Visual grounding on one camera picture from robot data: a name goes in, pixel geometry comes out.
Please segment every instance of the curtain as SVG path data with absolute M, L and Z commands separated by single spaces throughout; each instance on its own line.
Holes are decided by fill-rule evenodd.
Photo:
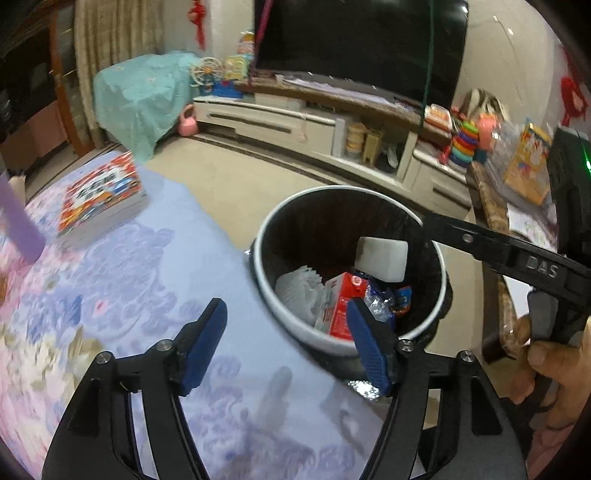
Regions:
M 104 145 L 104 139 L 96 122 L 93 80 L 111 65 L 159 53 L 161 12 L 162 0 L 76 0 L 76 67 L 86 122 L 96 148 Z

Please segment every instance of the bolt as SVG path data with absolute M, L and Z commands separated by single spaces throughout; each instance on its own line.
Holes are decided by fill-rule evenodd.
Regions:
M 460 358 L 469 364 L 471 364 L 475 359 L 474 354 L 468 350 L 462 350 L 460 352 Z
M 414 345 L 410 340 L 404 339 L 398 342 L 398 348 L 403 352 L 412 352 L 414 350 Z
M 109 360 L 111 360 L 111 354 L 109 352 L 101 352 L 99 353 L 95 359 L 96 359 L 96 363 L 98 364 L 105 364 L 107 363 Z
M 173 347 L 172 340 L 160 340 L 156 343 L 156 350 L 159 352 L 168 352 Z

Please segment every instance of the drawer handle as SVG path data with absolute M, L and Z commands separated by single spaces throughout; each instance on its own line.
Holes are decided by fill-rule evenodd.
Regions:
M 246 118 L 241 118 L 239 116 L 225 115 L 223 113 L 208 113 L 207 116 L 209 118 L 220 118 L 222 120 L 232 120 L 234 122 L 240 122 L 242 124 L 252 125 L 253 127 L 268 128 L 269 130 L 275 130 L 277 132 L 282 132 L 285 134 L 291 133 L 291 128 L 282 127 L 281 125 L 269 124 L 267 122 L 258 122 L 256 120 L 248 120 Z
M 439 195 L 443 195 L 445 198 L 448 198 L 452 202 L 459 203 L 460 205 L 466 207 L 468 210 L 472 208 L 472 200 L 470 198 L 464 197 L 464 195 L 454 191 L 447 185 L 442 185 L 437 180 L 433 180 L 433 191 L 438 193 Z

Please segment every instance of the trash can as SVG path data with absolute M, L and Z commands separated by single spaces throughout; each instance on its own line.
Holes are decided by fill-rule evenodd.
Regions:
M 315 269 L 323 282 L 352 271 L 362 236 L 408 242 L 404 282 L 413 296 L 395 332 L 426 346 L 451 306 L 452 289 L 439 246 L 425 237 L 420 218 L 401 203 L 352 186 L 305 190 L 267 216 L 251 249 L 254 277 L 271 313 L 323 367 L 349 380 L 364 378 L 355 344 L 300 320 L 281 303 L 274 287 L 281 275 L 302 265 Z

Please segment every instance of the tablecloth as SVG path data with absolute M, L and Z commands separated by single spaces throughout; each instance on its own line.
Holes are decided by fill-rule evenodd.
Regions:
M 193 53 L 142 55 L 101 70 L 93 82 L 96 119 L 143 163 L 191 102 Z
M 144 352 L 228 304 L 203 384 L 182 405 L 214 479 L 359 478 L 382 422 L 365 400 L 309 361 L 259 299 L 243 252 L 189 191 L 144 168 L 150 197 L 135 219 L 83 251 L 53 244 L 66 186 L 99 157 L 35 198 L 27 211 L 48 238 L 26 265 L 0 249 L 10 285 L 0 308 L 0 435 L 39 478 L 51 437 L 89 362 L 104 349 Z M 142 467 L 156 477 L 141 394 L 133 395 Z

